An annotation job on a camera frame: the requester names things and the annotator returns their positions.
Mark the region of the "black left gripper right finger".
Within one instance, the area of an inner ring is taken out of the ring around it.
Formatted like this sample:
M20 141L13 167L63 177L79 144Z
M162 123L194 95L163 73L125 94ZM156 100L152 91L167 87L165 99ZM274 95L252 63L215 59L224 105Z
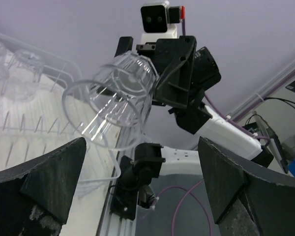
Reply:
M295 177L200 138L198 153L213 220L223 236L295 236Z

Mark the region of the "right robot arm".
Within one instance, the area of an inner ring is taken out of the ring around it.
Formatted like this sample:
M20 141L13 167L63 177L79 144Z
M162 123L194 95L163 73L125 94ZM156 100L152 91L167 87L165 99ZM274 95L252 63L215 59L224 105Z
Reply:
M153 83L152 104L169 106L169 113L175 115L181 129L200 135L196 157L159 144L139 144L134 163L122 171L116 189L137 192L153 178L178 173L225 175L232 177L236 186L245 187L248 179L242 169L234 173L223 170L230 164L221 149L253 165L264 157L272 158L260 144L259 136L227 119L206 96L205 91L221 80L221 74L209 50L197 50L196 44L194 37L181 36L136 47L139 55L151 60L160 78Z

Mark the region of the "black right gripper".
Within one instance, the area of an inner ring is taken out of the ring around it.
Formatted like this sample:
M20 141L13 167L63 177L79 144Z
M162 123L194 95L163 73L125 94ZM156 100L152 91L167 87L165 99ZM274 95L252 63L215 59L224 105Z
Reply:
M119 38L115 57L132 50L133 37ZM191 134L212 117L205 110L205 91L220 82L221 74L207 47L197 50L194 36L158 39L137 45L139 55L151 59L157 74L152 104L170 106L177 125Z

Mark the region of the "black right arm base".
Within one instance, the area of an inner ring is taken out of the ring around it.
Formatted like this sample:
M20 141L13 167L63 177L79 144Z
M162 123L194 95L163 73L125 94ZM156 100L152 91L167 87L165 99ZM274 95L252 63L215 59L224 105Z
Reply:
M148 209L155 200L149 187L154 177L152 162L123 156L120 169L121 175L113 185L110 211L122 219L135 220L137 206Z

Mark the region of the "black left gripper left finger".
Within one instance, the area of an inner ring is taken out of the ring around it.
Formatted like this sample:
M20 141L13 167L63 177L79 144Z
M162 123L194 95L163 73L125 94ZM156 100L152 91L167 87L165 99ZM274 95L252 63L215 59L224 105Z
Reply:
M85 159L76 138L0 171L0 236L58 236L67 223Z

